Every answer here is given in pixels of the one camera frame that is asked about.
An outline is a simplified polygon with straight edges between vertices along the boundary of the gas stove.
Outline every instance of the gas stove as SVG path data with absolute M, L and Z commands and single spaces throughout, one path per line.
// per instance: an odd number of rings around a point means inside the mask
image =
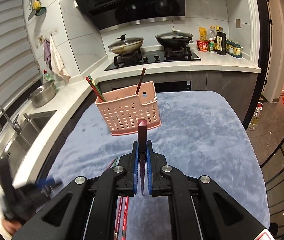
M 201 60 L 201 58 L 197 54 L 192 52 L 189 47 L 180 49 L 164 48 L 164 50 L 147 52 L 141 52 L 140 49 L 138 49 L 137 51 L 130 54 L 115 56 L 114 62 L 110 64 L 105 69 L 105 71 L 149 63 L 190 60 Z

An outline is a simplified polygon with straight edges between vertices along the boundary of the blue tablecloth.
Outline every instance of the blue tablecloth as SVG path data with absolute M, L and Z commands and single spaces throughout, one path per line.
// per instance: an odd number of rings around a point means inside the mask
M 262 172 L 238 117 L 210 91 L 158 93 L 162 125 L 148 131 L 153 150 L 185 175 L 208 175 L 266 228 L 270 214 Z M 116 156 L 130 153 L 137 134 L 112 136 L 98 108 L 82 115 L 57 156 L 49 177 L 67 185 L 77 176 L 102 174 Z M 127 239 L 171 239 L 167 197 L 150 197 L 145 183 L 130 198 Z

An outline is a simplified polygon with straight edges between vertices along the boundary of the white towel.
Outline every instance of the white towel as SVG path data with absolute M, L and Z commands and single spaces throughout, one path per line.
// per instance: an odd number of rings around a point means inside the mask
M 63 60 L 61 59 L 61 55 L 58 52 L 52 35 L 50 35 L 50 45 L 51 45 L 51 63 L 52 63 L 52 71 L 63 78 L 64 81 L 69 82 L 71 76 L 67 72 L 66 68 L 64 67 Z

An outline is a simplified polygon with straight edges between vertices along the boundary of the stainless steel sink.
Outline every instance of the stainless steel sink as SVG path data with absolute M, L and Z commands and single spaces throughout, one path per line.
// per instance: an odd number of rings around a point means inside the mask
M 9 158 L 12 178 L 14 178 L 27 151 L 55 112 L 49 111 L 30 114 L 28 116 L 29 120 L 25 119 L 20 125 L 22 129 L 21 133 L 15 133 L 6 145 L 1 158 L 5 156 Z

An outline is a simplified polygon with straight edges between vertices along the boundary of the black range hood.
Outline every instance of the black range hood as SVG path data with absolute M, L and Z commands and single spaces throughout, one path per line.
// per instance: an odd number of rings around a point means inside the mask
M 184 19 L 185 0 L 76 0 L 101 31 L 129 24 Z

